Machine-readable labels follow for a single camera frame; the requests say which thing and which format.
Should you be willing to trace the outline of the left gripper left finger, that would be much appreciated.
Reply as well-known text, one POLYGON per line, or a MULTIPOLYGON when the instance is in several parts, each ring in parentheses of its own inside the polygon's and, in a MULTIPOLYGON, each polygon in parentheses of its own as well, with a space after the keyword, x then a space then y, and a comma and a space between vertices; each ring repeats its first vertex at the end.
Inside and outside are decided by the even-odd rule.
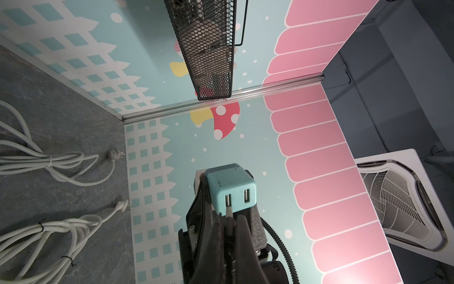
POLYGON ((197 241, 193 268, 186 273, 187 284, 224 284, 225 254, 223 216, 215 215, 205 221, 197 241))

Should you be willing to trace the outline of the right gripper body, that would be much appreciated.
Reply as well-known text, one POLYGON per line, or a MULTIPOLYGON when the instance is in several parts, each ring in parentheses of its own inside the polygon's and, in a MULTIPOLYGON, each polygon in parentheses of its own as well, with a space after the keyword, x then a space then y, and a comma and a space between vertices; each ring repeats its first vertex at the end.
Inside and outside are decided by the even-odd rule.
POLYGON ((204 170, 195 176, 195 199, 178 231, 186 284, 278 284, 277 250, 266 240, 257 208, 226 215, 214 210, 204 170))

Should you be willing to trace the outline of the teal USB charger adapter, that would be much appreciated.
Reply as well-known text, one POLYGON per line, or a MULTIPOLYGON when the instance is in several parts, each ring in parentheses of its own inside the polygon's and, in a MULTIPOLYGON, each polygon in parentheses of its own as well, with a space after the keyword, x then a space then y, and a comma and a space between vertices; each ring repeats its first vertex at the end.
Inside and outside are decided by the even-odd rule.
POLYGON ((205 171, 212 206, 225 216, 227 208, 233 213, 252 208, 257 203, 257 184, 240 165, 233 163, 205 171))

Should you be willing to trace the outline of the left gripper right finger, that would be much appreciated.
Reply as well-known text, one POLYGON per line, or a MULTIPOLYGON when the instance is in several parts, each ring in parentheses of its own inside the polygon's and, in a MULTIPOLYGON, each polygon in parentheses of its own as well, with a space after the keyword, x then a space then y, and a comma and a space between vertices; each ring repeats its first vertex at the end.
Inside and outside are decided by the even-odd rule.
POLYGON ((254 249, 248 222, 245 216, 235 220, 235 284, 269 284, 254 249))

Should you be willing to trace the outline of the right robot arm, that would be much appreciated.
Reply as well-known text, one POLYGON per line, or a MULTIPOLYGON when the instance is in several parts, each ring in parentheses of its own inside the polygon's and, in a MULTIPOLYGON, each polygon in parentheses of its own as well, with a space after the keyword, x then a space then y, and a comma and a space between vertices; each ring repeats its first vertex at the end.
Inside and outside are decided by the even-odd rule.
POLYGON ((297 284, 292 257, 257 206, 224 214, 215 211, 209 170, 195 176, 195 198, 178 231, 185 284, 297 284))

